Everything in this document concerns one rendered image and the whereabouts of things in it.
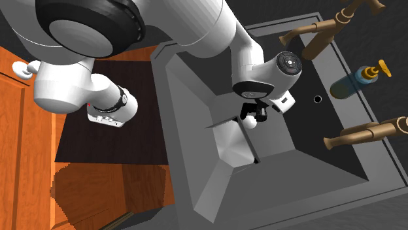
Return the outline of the white round thing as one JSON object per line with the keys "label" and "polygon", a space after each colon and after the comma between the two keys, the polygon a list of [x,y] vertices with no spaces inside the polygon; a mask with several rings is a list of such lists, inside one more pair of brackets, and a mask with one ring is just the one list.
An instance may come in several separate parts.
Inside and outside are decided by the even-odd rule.
{"label": "white round thing", "polygon": [[248,115],[243,120],[243,125],[246,129],[254,129],[257,126],[257,121],[254,116]]}

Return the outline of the blue soap dispenser gold pump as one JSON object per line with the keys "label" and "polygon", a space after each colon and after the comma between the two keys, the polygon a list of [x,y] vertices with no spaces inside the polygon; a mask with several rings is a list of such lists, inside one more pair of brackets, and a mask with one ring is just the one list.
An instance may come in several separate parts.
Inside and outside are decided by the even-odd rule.
{"label": "blue soap dispenser gold pump", "polygon": [[380,76],[392,76],[383,59],[378,60],[376,66],[361,66],[353,73],[340,78],[330,86],[329,93],[335,99],[346,99],[375,83]]}

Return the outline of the grey sink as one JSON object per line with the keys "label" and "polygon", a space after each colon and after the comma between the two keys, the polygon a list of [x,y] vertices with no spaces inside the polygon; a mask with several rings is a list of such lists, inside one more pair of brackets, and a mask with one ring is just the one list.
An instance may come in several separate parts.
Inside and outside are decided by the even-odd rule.
{"label": "grey sink", "polygon": [[169,41],[151,56],[180,230],[279,230],[408,193],[387,140],[324,145],[324,137],[375,121],[362,93],[330,96],[350,72],[334,42],[304,64],[292,109],[270,111],[252,130],[228,130],[243,104],[230,90],[228,54],[181,53]]}

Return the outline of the orange wooden cabinet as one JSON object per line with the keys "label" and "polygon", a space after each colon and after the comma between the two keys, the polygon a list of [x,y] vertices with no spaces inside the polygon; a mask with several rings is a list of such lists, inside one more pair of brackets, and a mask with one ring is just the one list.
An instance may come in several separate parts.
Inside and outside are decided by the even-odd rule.
{"label": "orange wooden cabinet", "polygon": [[0,47],[0,230],[112,229],[175,202],[167,165],[56,162],[65,116],[34,103],[16,61]]}

